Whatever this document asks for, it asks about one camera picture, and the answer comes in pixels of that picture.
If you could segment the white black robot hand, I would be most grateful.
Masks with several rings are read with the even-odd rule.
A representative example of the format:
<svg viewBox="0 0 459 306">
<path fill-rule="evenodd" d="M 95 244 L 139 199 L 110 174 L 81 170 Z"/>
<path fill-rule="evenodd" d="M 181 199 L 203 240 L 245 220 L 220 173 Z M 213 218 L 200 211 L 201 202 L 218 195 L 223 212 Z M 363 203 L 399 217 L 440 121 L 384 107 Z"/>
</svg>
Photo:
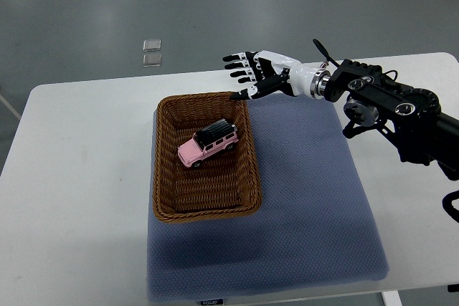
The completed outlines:
<svg viewBox="0 0 459 306">
<path fill-rule="evenodd" d="M 317 67 L 309 67 L 291 57 L 266 50 L 230 54 L 222 61 L 231 62 L 224 68 L 235 70 L 230 76 L 241 77 L 239 83 L 255 82 L 249 88 L 233 92 L 229 96 L 231 100 L 254 100 L 277 91 L 290 96 L 315 97 Z"/>
</svg>

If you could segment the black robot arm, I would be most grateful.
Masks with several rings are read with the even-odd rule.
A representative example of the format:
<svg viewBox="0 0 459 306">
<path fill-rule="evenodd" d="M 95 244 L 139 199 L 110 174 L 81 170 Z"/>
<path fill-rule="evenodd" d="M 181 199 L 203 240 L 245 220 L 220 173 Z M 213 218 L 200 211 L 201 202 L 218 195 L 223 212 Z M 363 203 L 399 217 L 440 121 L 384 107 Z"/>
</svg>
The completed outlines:
<svg viewBox="0 0 459 306">
<path fill-rule="evenodd" d="M 266 50 L 223 57 L 231 77 L 250 83 L 231 99 L 254 100 L 280 91 L 336 102 L 346 93 L 346 138 L 377 130 L 402 162 L 427 166 L 435 161 L 448 179 L 458 179 L 458 120 L 442 112 L 434 92 L 399 83 L 397 71 L 385 72 L 379 65 L 337 62 L 317 39 L 313 43 L 325 58 L 319 67 Z"/>
</svg>

